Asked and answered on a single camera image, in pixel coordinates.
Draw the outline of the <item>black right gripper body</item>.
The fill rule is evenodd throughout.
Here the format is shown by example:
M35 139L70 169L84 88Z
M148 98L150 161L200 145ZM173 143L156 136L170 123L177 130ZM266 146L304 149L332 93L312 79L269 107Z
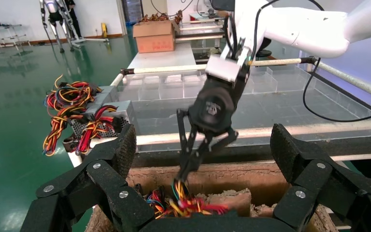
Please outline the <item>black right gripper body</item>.
M190 125L200 133L225 133L241 97L241 83L207 79L188 109Z

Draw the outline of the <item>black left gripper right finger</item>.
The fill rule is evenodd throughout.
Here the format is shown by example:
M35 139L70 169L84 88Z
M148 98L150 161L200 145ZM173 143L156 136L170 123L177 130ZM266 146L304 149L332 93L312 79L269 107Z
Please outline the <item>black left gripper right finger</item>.
M319 205L331 209L353 232L371 232L371 179L337 164L318 145L295 139L274 124L271 154L291 185L273 217L302 232Z

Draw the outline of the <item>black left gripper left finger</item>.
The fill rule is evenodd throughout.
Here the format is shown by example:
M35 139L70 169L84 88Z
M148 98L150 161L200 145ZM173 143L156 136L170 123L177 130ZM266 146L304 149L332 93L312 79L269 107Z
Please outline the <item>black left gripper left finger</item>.
M95 205L118 231L140 231L154 212L126 181L135 153L136 130L127 124L116 139L96 145L80 165L36 190L21 231L70 232Z

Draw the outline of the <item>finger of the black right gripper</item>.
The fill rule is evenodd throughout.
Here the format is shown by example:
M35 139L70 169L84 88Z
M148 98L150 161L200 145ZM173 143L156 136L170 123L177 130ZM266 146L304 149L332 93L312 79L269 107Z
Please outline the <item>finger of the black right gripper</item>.
M191 152L187 157L185 163L185 175L188 175L191 171L197 171L206 156L220 152L220 150L233 143L239 135L233 128L229 128L226 134L226 137L220 139L216 144L211 145L211 142L215 137L214 133L204 133L204 139L199 147L195 152Z
M185 182L188 174L191 171L198 170L205 153L209 152L209 144L212 141L212 135L210 133L205 134L198 149L193 152L193 146L199 132L199 127L191 123L191 120L189 119L189 112L187 110L177 109L176 115L181 145L179 158L180 171L177 174L176 180ZM188 136L186 135L185 131L184 118L189 120L191 126Z

